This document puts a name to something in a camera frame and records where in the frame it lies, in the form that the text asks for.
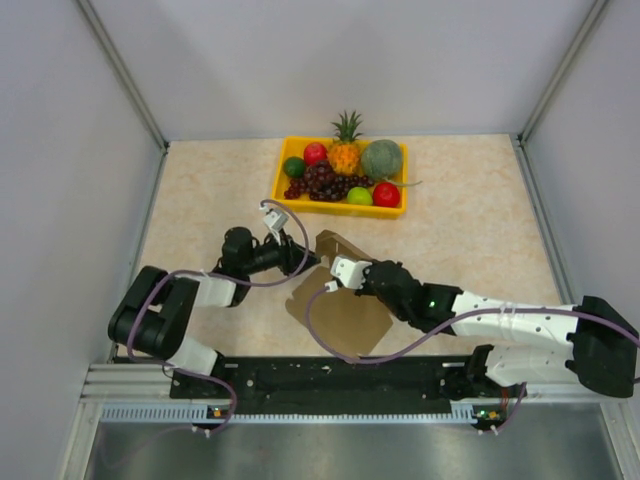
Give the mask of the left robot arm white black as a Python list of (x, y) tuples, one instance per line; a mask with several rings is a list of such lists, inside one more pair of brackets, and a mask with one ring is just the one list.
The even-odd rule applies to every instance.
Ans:
[(174, 368), (193, 372), (192, 384), (205, 396), (226, 387), (227, 374), (215, 364), (221, 355), (186, 334), (195, 308), (238, 306), (250, 290), (251, 276), (277, 269), (287, 278), (319, 263), (312, 251), (284, 233), (260, 242), (245, 227), (225, 233), (221, 257), (207, 275), (177, 275), (156, 294), (134, 335), (132, 348)]

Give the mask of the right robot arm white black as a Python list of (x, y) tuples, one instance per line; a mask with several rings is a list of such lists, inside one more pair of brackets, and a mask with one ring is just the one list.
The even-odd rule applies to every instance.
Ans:
[(356, 292), (424, 333), (493, 339), (467, 368), (478, 395), (522, 383), (580, 384), (613, 398), (634, 393), (639, 333), (600, 297), (560, 306), (510, 303), (422, 283), (393, 261), (366, 264)]

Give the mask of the brown cardboard box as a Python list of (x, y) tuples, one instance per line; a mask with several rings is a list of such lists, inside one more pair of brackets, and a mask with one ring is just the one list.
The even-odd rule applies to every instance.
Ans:
[(321, 263), (293, 290), (285, 302), (286, 311), (302, 326), (312, 326), (335, 351), (349, 357), (370, 354), (392, 326), (389, 311), (377, 298), (339, 288), (313, 301), (309, 319), (305, 311), (312, 295), (333, 279), (330, 269), (337, 257), (355, 261), (370, 261), (372, 257), (331, 230), (316, 236), (315, 253)]

